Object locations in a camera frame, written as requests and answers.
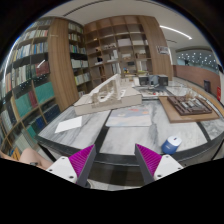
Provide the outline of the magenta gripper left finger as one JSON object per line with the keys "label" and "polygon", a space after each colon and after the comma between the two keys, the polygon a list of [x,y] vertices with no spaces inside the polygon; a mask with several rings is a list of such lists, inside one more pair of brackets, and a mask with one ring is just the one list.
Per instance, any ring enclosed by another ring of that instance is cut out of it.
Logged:
{"label": "magenta gripper left finger", "polygon": [[78,186],[86,187],[95,156],[95,145],[91,145],[70,157],[61,156],[47,171]]}

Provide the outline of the person's forearm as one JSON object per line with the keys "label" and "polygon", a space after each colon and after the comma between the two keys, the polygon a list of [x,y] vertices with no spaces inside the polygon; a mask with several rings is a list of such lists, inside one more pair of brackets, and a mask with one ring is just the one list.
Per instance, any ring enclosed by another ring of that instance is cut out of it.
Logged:
{"label": "person's forearm", "polygon": [[37,153],[35,150],[31,148],[26,148],[22,152],[19,162],[25,163],[28,165],[33,165],[43,170],[48,169],[52,165],[52,162],[46,160],[39,153]]}

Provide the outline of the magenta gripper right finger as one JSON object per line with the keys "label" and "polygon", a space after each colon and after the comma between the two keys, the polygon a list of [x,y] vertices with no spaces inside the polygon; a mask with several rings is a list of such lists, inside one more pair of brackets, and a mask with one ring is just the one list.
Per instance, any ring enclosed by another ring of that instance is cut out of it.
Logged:
{"label": "magenta gripper right finger", "polygon": [[135,145],[135,156],[145,184],[164,178],[183,168],[172,156],[160,155],[140,144]]}

